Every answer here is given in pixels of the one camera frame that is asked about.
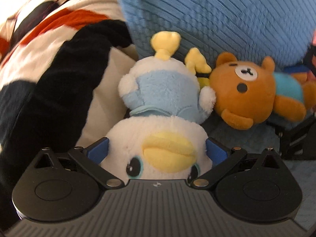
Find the brown bear plush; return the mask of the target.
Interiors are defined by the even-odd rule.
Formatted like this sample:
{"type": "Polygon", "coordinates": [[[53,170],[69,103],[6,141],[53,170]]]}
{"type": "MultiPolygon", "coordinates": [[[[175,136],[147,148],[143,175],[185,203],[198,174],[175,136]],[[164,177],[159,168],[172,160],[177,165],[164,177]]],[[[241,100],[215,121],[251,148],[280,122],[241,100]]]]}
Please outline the brown bear plush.
{"type": "Polygon", "coordinates": [[[302,121],[315,106],[315,82],[276,72],[270,56],[257,65],[223,52],[217,57],[209,84],[216,93],[215,112],[237,130],[248,130],[272,113],[291,122],[302,121]]]}

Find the blue textured bedspread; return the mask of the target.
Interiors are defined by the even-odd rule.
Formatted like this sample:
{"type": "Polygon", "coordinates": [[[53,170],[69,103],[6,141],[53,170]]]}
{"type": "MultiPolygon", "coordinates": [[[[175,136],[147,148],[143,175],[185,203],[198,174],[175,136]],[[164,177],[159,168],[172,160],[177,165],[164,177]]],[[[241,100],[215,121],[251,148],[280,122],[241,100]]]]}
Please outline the blue textured bedspread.
{"type": "MultiPolygon", "coordinates": [[[[315,30],[315,0],[120,0],[120,5],[140,57],[153,53],[148,42],[154,33],[171,30],[182,36],[178,59],[197,47],[209,65],[228,51],[255,63],[271,56],[280,71],[303,60],[315,30]]],[[[279,152],[274,125],[297,126],[276,115],[247,131],[234,130],[217,115],[203,124],[224,146],[253,153],[266,147],[279,152]]],[[[296,221],[309,229],[315,223],[315,160],[285,163],[303,191],[296,221]]]]}

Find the red black white blanket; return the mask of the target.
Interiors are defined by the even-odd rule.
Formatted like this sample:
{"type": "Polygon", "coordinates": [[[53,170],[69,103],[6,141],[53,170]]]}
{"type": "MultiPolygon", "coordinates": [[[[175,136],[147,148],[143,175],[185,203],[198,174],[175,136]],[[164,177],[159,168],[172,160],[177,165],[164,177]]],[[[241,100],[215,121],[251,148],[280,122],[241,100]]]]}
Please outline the red black white blanket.
{"type": "MultiPolygon", "coordinates": [[[[125,22],[118,0],[45,0],[14,25],[8,54],[1,62],[1,89],[16,80],[38,81],[61,45],[90,24],[104,20],[125,22]]],[[[135,61],[133,42],[124,53],[135,61]]]]}

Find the white blue duck plush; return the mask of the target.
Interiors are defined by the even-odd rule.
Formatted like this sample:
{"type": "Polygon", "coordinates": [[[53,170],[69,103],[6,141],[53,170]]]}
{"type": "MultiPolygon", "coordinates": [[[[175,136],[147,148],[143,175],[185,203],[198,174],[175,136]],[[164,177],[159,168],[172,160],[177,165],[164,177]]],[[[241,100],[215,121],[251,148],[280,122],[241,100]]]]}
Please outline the white blue duck plush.
{"type": "Polygon", "coordinates": [[[211,67],[197,48],[184,61],[175,59],[180,42],[177,32],[154,34],[155,54],[137,61],[119,82],[120,98],[130,112],[107,133],[108,153],[100,166],[123,182],[193,181],[213,166],[202,123],[216,95],[197,78],[211,67]]]}

